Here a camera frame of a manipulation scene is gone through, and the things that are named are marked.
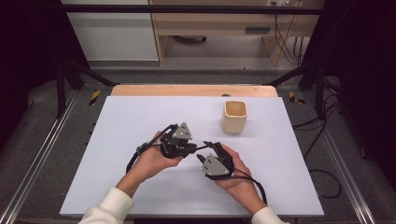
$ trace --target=white cuff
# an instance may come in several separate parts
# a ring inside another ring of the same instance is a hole
[[[271,207],[264,207],[251,219],[253,224],[284,224],[282,220],[275,214]]]
[[[118,220],[124,220],[134,206],[134,201],[124,191],[110,188],[99,207],[112,214]]]

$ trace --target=white sleeve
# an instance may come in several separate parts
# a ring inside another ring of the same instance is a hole
[[[251,219],[252,224],[285,224],[280,218],[275,214],[274,210],[268,206],[262,208],[256,214],[253,215]]]
[[[133,206],[134,202],[128,194],[111,188],[99,205],[88,209],[79,223],[122,223]]]

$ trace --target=black curtain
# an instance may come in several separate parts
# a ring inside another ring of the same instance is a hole
[[[377,161],[396,189],[395,3],[354,2],[322,65],[326,76],[340,78],[341,103],[363,152]],[[325,32],[317,35],[324,38]]]
[[[61,1],[0,1],[0,148],[28,106],[28,92],[55,79],[60,62],[89,67],[67,15],[43,4]]]

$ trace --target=white table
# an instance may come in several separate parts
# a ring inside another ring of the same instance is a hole
[[[240,135],[220,128],[226,100],[247,103],[247,123]],[[68,191],[62,215],[82,216],[98,204],[125,173],[134,150],[169,124],[186,121],[193,143],[220,141],[240,153],[267,200],[280,216],[323,216],[301,150],[281,98],[109,96],[78,172]],[[200,152],[204,156],[211,149]],[[195,155],[178,167],[147,180],[134,196],[134,217],[246,217],[248,212],[200,171]]]

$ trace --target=aluminum rail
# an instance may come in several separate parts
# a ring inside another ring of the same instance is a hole
[[[42,5],[43,10],[85,13],[209,13],[209,14],[276,14],[323,15],[342,13],[340,9],[322,7],[245,7],[183,5]]]
[[[311,112],[316,115],[316,110],[313,107],[312,94],[304,94],[307,99]],[[369,206],[359,190],[352,173],[347,168],[347,163],[343,160],[337,145],[334,143],[332,136],[327,128],[323,132],[323,141],[327,145],[327,149],[334,164],[334,168],[339,175],[340,181],[343,184],[344,190],[352,203],[353,209],[355,210],[356,216],[358,217],[361,224],[375,224],[375,219],[370,211]]]
[[[55,141],[58,138],[58,135],[61,132],[62,127],[64,126],[64,123],[70,114],[70,111],[73,108],[77,96],[78,91],[72,91],[70,93],[69,99],[67,101],[66,110],[64,111],[63,115],[59,119],[56,119],[53,123],[46,140],[44,141],[41,148],[38,150],[37,155],[35,156],[35,160],[30,166],[28,172],[26,173],[24,179],[22,180],[11,201],[8,203],[7,208],[0,215],[1,224],[13,223],[17,218],[17,215],[20,212],[24,201],[26,200],[30,190],[32,189],[33,184],[37,180],[41,168],[43,167],[48,155],[50,154],[52,147],[55,144]]]

